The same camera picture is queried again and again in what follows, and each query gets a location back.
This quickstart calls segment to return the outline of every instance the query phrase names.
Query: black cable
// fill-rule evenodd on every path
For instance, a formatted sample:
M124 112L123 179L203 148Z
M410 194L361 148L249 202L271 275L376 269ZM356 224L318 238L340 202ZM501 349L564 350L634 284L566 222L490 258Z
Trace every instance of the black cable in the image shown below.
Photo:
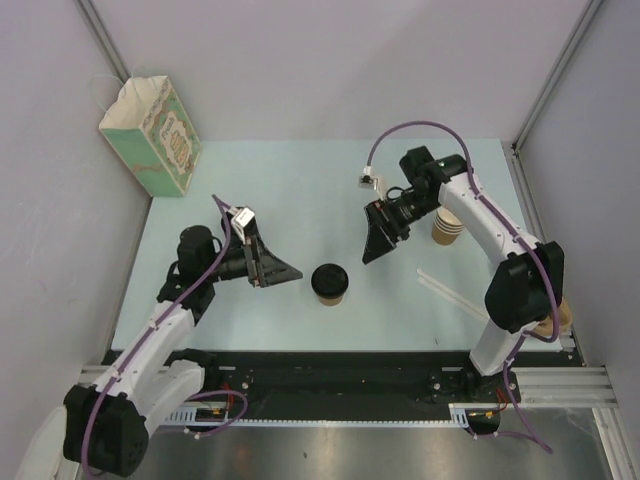
M400 195L402 195L405 192L405 189L401 188L401 187L391 187L389 190L387 190L387 193L385 194L385 198L387 200L395 200L395 199L400 197L400 195L398 195L397 197L393 197L393 198L390 197L389 193L391 193L391 192L400 192Z

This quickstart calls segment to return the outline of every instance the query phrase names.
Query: gift bag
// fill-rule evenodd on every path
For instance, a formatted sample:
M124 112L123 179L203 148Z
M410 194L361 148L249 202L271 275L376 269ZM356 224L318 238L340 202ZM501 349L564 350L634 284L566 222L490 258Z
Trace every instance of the gift bag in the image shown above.
M127 80L99 128L149 195L187 193L202 146L167 76Z

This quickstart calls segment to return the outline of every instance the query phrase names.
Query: paper cup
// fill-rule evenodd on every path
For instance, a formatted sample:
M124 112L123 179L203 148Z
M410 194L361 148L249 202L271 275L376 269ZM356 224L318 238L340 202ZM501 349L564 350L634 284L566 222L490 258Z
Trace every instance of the paper cup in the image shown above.
M564 333L569 330L573 324L573 313L571 312L571 307L569 307L569 302L567 302L567 299L564 297L562 297L562 303L558 307L558 316L560 333ZM538 335L550 337L553 333L553 320L551 319L551 315L542 320L533 331Z
M347 288L349 277L344 268L334 263L320 265L311 276L311 288L323 305L333 307L342 301Z
M438 245L451 245L463 232L464 225L446 208L438 208L431 229L431 237Z

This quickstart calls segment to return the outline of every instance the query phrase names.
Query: metal floor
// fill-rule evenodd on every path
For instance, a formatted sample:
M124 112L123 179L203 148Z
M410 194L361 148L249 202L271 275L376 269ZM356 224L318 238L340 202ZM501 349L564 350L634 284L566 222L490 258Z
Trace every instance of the metal floor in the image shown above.
M515 413L506 413L502 429L521 430ZM199 441L158 434L129 478L612 479L591 410L527 413L554 455L512 438L474 442L460 429L241 427Z

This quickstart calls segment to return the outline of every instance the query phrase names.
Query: stacked paper cups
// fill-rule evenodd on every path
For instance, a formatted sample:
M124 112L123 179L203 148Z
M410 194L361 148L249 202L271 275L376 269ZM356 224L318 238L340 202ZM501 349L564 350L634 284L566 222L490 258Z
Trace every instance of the stacked paper cups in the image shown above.
M431 236L440 245L451 245L464 230L464 225L446 208L436 210Z

